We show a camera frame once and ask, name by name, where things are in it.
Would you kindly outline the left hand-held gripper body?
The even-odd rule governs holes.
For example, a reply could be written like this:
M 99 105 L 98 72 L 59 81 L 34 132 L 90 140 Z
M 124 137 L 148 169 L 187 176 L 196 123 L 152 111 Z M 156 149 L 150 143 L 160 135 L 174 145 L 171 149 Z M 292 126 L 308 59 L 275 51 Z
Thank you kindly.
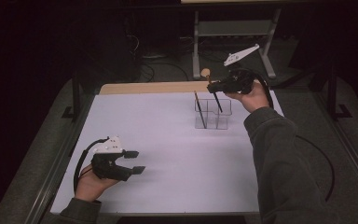
M 133 175 L 132 168 L 116 164 L 118 158 L 124 158 L 124 150 L 118 136 L 108 138 L 95 147 L 91 160 L 93 173 L 101 179 L 109 178 L 118 181 L 127 181 L 130 176 Z

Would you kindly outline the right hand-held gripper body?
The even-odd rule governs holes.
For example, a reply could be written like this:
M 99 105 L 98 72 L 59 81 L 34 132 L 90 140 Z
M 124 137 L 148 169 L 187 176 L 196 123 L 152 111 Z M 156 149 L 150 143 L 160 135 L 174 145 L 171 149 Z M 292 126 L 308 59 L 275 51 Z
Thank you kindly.
M 224 66 L 230 66 L 234 63 L 238 63 L 244 57 L 248 56 L 257 49 L 259 49 L 259 45 L 255 44 L 253 47 L 248 49 L 244 49 L 236 53 L 229 53 L 227 59 L 224 61 Z M 228 84 L 224 86 L 227 88 L 227 92 L 247 94 L 252 90 L 255 74 L 244 68 L 235 68 L 229 70 L 228 76 L 225 80 L 228 81 Z

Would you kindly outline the fluffy-headed black makeup brush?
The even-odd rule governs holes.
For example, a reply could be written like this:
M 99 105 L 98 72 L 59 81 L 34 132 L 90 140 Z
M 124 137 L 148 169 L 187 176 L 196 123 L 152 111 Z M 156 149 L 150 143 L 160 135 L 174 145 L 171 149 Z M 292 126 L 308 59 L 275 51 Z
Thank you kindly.
M 212 83 L 212 80 L 211 80 L 211 71 L 210 71 L 209 68 L 204 68 L 204 69 L 202 69 L 202 70 L 200 71 L 200 75 L 201 75 L 202 77 L 205 77 L 205 78 L 207 79 L 207 81 L 208 81 L 209 84 Z M 222 109 L 222 107 L 221 107 L 221 105 L 220 105 L 220 102 L 219 102 L 219 99 L 218 99 L 216 93 L 213 94 L 213 97 L 214 97 L 214 99 L 215 99 L 215 101 L 216 101 L 216 103 L 217 103 L 217 106 L 218 106 L 219 111 L 222 112 L 223 109 Z

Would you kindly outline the thin black makeup brush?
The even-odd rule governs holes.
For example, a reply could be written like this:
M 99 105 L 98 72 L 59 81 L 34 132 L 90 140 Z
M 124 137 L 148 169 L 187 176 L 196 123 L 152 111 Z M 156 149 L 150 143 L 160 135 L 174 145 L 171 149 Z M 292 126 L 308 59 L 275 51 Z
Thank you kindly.
M 199 99 L 198 93 L 196 91 L 194 91 L 194 95 L 195 95 L 195 102 L 196 102 L 196 105 L 197 105 L 198 112 L 200 114 L 200 119 L 201 119 L 203 128 L 207 129 L 207 125 L 206 125 L 205 119 L 204 119 L 203 114 L 202 114 L 202 110 L 201 110 L 201 106 L 200 106 L 200 99 Z

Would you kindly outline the clear acrylic organizer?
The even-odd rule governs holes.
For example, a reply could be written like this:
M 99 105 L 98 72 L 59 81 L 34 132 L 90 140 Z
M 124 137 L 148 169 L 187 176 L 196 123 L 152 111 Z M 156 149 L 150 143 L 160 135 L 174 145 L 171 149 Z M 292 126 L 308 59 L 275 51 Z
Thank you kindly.
M 215 99 L 200 99 L 200 106 L 201 106 L 203 117 L 207 125 L 207 129 L 211 129 L 211 130 L 228 129 L 228 119 L 232 115 L 231 101 L 228 99 L 222 99 L 219 102 L 223 109 L 222 112 L 219 111 Z M 196 102 L 195 102 L 194 109 L 195 109 L 195 128 L 204 129 L 200 119 L 200 114 L 197 109 Z

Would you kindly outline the person's right hand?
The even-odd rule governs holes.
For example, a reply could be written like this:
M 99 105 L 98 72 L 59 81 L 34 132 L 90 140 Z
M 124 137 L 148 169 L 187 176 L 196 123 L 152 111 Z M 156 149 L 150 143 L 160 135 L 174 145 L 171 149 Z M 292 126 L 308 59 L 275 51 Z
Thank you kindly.
M 263 86 L 258 81 L 253 83 L 252 90 L 248 94 L 228 92 L 227 97 L 241 102 L 249 113 L 253 113 L 262 107 L 269 107 L 267 95 L 264 92 Z

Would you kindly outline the person's left hand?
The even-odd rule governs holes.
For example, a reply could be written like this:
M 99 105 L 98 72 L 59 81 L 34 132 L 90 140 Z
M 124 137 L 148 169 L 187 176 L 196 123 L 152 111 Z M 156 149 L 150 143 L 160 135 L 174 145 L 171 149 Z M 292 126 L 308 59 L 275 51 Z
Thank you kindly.
M 93 173 L 92 165 L 86 166 L 80 173 L 75 198 L 85 202 L 96 201 L 107 189 L 118 183 L 115 179 L 101 179 Z

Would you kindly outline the wooden table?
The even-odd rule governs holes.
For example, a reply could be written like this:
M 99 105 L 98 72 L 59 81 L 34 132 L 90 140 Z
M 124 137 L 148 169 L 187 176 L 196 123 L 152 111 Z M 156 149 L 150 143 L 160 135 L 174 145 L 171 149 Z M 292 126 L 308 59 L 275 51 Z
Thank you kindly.
M 103 85 L 99 94 L 207 92 L 207 85 L 207 81 L 116 83 Z

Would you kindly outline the black metal stand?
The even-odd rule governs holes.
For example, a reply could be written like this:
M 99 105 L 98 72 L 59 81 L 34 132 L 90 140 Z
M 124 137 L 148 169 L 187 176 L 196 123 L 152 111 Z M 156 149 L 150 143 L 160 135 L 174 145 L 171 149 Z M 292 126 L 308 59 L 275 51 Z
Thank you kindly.
M 72 104 L 64 109 L 62 113 L 63 119 L 70 119 L 75 122 L 79 118 L 82 109 L 80 89 L 78 72 L 75 70 L 72 75 Z
M 326 111 L 330 118 L 337 121 L 341 118 L 351 118 L 351 112 L 345 105 L 337 103 L 337 70 L 333 63 L 322 65 L 312 78 L 309 88 L 313 92 L 321 92 L 327 85 Z

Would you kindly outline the grey metal desk frame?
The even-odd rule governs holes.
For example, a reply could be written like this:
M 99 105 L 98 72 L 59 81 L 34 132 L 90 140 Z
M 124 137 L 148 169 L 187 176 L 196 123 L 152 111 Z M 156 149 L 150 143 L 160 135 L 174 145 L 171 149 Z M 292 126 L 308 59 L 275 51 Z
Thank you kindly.
M 264 36 L 266 41 L 263 45 L 256 44 L 250 49 L 244 49 L 240 53 L 230 54 L 224 61 L 224 66 L 230 66 L 237 62 L 240 57 L 246 57 L 255 50 L 267 72 L 268 78 L 274 79 L 276 73 L 269 60 L 269 48 L 278 27 L 282 9 L 286 5 L 306 3 L 307 0 L 180 0 L 183 7 L 196 7 L 194 12 L 194 32 L 193 32 L 193 53 L 192 69 L 193 78 L 200 79 L 200 56 L 199 38 L 213 36 Z M 206 7 L 272 7 L 273 15 L 269 20 L 234 20 L 234 21 L 201 21 L 200 10 Z

